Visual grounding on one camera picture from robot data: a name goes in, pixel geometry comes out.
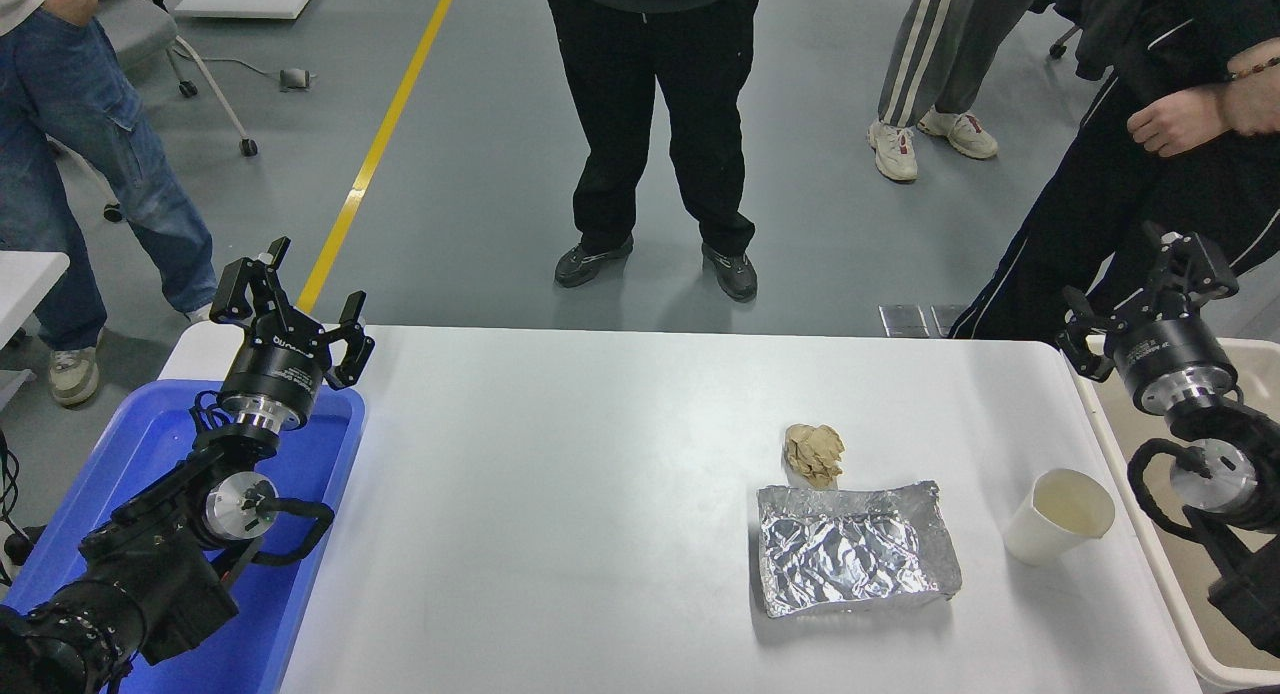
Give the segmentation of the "person's clenched hand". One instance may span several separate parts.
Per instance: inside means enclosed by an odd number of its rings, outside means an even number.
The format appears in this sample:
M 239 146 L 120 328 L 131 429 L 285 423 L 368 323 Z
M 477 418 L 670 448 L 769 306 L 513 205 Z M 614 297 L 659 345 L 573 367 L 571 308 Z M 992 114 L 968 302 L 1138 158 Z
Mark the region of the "person's clenched hand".
M 1211 142 L 1230 129 L 1222 117 L 1226 85 L 1197 85 L 1166 93 L 1134 111 L 1126 129 L 1135 143 L 1160 157 L 1172 157 Z

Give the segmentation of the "person's hand with bracelet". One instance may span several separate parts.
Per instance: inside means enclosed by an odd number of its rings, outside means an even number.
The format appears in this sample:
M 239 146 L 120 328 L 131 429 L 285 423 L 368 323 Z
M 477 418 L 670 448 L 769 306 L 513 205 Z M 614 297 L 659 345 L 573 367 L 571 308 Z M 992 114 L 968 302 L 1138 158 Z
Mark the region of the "person's hand with bracelet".
M 1225 85 L 1220 99 L 1222 123 L 1238 134 L 1277 134 L 1279 68 L 1267 67 Z

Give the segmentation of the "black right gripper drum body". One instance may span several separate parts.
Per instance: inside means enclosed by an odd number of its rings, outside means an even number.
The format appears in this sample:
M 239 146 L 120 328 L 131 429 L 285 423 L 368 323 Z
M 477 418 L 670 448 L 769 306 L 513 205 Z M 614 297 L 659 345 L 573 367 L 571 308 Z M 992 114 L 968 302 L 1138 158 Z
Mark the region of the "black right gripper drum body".
M 1112 361 L 1140 411 L 1169 411 L 1198 394 L 1226 394 L 1238 373 L 1197 318 L 1143 321 L 1112 337 Z

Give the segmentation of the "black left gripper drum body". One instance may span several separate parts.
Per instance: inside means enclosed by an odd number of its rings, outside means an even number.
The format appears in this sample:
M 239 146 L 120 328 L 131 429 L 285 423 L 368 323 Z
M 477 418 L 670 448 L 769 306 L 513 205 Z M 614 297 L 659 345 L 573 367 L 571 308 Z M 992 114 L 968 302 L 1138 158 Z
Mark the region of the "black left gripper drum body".
M 294 324 L 284 333 L 271 324 L 247 327 L 218 394 L 220 408 L 239 414 L 266 401 L 285 411 L 279 420 L 307 420 L 330 366 L 328 348 L 314 343 L 321 332 L 320 324 Z

